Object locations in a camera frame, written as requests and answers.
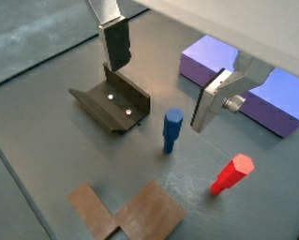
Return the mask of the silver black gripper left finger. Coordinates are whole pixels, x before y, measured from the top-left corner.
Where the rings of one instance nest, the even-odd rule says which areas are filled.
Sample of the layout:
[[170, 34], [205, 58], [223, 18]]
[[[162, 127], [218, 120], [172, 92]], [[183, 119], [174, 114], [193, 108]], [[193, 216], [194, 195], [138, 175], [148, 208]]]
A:
[[120, 13], [116, 0], [84, 1], [99, 23], [99, 37], [106, 48], [110, 70], [116, 71], [131, 59], [128, 19]]

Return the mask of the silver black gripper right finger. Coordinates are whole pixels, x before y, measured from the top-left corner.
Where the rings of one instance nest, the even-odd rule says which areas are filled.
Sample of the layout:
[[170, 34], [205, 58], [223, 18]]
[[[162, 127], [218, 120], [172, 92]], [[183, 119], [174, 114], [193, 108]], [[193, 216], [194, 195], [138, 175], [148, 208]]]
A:
[[262, 85], [274, 66], [246, 52], [238, 52], [234, 71], [222, 68], [201, 91], [191, 118], [191, 128], [198, 133], [207, 127], [222, 109], [237, 113], [246, 99], [242, 93]]

